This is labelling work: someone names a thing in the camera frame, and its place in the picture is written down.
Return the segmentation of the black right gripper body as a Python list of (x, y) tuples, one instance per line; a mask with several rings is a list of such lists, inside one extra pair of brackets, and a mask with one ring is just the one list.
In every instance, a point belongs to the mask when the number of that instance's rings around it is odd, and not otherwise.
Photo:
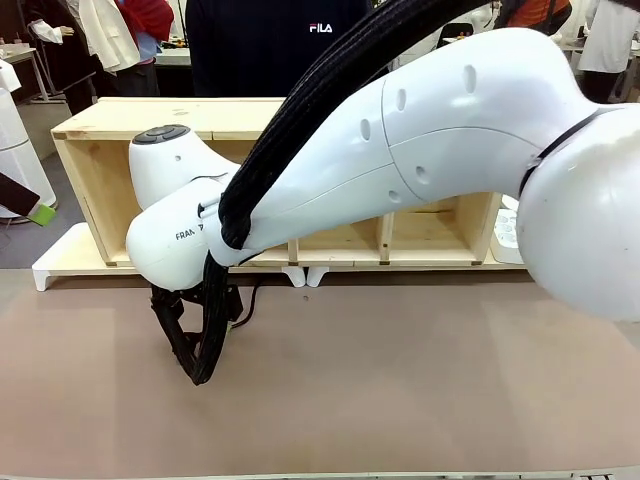
[[(169, 291), (156, 285), (151, 285), (151, 308), (162, 328), (179, 321), (184, 313), (184, 301), (204, 306), (204, 300), (205, 295), (202, 284), (179, 291)], [(230, 285), (226, 288), (224, 300), (226, 301), (226, 319), (228, 327), (231, 328), (244, 311), (239, 289), (236, 285)]]

